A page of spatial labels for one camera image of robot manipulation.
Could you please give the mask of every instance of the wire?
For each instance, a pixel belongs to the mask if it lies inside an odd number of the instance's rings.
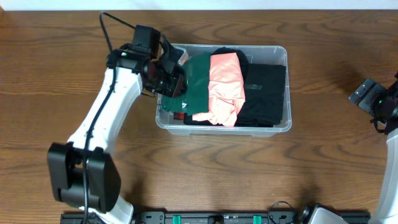
[[[109,39],[109,35],[108,35],[108,33],[107,33],[106,29],[105,29],[104,22],[102,20],[102,15],[103,14],[105,16],[109,16],[110,18],[112,18],[112,19],[114,19],[114,20],[116,20],[116,21],[118,21],[118,22],[120,22],[120,23],[122,23],[122,24],[124,24],[124,25],[126,25],[128,27],[130,27],[130,28],[133,28],[133,29],[136,29],[136,28],[134,26],[128,24],[127,22],[124,22],[124,21],[118,19],[117,17],[114,17],[114,16],[110,15],[107,12],[101,12],[99,14],[99,22],[101,23],[102,31],[104,32],[104,36],[105,36],[106,43],[107,43],[108,48],[109,48],[109,52],[112,53],[112,50],[113,50],[112,44],[111,44],[111,41]],[[86,141],[85,141],[85,146],[84,146],[84,149],[83,149],[83,188],[84,188],[84,191],[85,191],[85,193],[84,193],[84,195],[85,195],[85,215],[83,217],[83,224],[86,224],[88,222],[88,196],[89,196],[89,186],[88,186],[88,184],[89,183],[88,183],[88,177],[87,177],[87,155],[88,155],[88,149],[90,148],[90,139],[93,137],[93,130],[94,130],[95,123],[97,122],[102,110],[104,109],[104,107],[106,105],[106,102],[109,100],[109,97],[111,96],[112,92],[114,91],[114,87],[115,87],[115,84],[116,84],[116,65],[117,65],[117,60],[114,61],[114,64],[112,66],[113,67],[112,84],[109,86],[109,91],[106,94],[105,99],[102,102],[101,106],[99,106],[98,111],[95,114],[95,116],[94,116],[94,118],[93,118],[93,120],[92,120],[92,122],[90,124],[90,127],[87,130],[87,134],[86,134]]]
[[[285,204],[287,204],[288,206],[290,206],[291,209],[294,209],[289,203],[287,203],[287,202],[285,202],[285,201],[277,201],[277,202],[275,202],[275,203],[271,206],[271,208],[269,208],[268,214],[270,214],[271,209],[272,209],[275,205],[279,205],[279,203],[285,203]],[[271,215],[268,215],[268,218],[269,218],[269,220],[271,220],[271,222],[272,222],[273,224],[276,224],[276,222],[274,222],[274,218],[271,218]],[[293,223],[294,223],[294,220],[291,221],[291,222],[289,222],[289,223],[286,223],[286,224],[293,224]]]

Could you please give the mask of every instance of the tabletop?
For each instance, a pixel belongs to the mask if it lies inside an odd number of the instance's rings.
[[[398,70],[397,11],[111,11],[155,27],[171,43],[281,45],[293,126],[271,138],[172,135],[141,97],[113,159],[121,195],[168,211],[267,210],[314,200],[376,209],[386,136],[348,101],[363,79],[389,87]],[[76,211],[52,195],[47,151],[81,124],[101,88],[108,54],[98,11],[0,16],[0,223],[57,223]],[[114,46],[128,27],[105,19]]]

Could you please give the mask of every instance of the plastic bin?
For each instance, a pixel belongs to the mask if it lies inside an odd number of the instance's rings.
[[[174,44],[183,47],[189,56],[203,52],[214,52],[220,47],[242,50],[248,57],[249,63],[264,63],[269,65],[286,66],[286,88],[284,96],[284,113],[282,121],[273,128],[253,127],[224,127],[224,126],[193,126],[185,125],[182,120],[173,119],[173,113],[162,109],[162,95],[157,100],[156,123],[160,128],[167,129],[172,134],[237,134],[249,136],[271,137],[277,133],[288,131],[292,127],[292,112],[290,110],[289,73],[287,70],[287,52],[281,46],[224,46],[224,45],[198,45]]]

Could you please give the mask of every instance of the pink cloth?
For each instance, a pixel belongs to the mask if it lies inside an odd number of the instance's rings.
[[[192,116],[194,121],[234,126],[245,101],[243,77],[236,53],[210,57],[209,112]]]

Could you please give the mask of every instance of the white wall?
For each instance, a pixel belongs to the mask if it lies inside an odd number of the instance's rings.
[[[0,0],[14,10],[398,9],[398,0]]]

